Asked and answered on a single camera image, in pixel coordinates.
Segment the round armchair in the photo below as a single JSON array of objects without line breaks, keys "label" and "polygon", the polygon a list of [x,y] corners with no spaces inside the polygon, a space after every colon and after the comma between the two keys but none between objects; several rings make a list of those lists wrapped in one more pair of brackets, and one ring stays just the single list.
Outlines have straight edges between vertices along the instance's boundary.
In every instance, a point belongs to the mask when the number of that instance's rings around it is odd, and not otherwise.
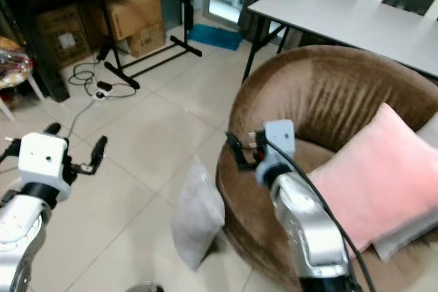
[{"label": "round armchair", "polygon": [[[260,66],[236,96],[229,130],[241,140],[268,120],[291,119],[295,160],[310,172],[328,161],[388,103],[414,130],[438,111],[438,87],[388,59],[344,47],[312,46],[280,54]],[[229,146],[222,148],[216,184],[226,209],[225,232],[240,255],[285,287],[300,291],[283,227],[268,192],[253,172],[238,172]],[[379,291],[399,292],[428,263],[428,233],[383,263],[372,248],[363,253]],[[364,291],[367,287],[355,263]]]}]

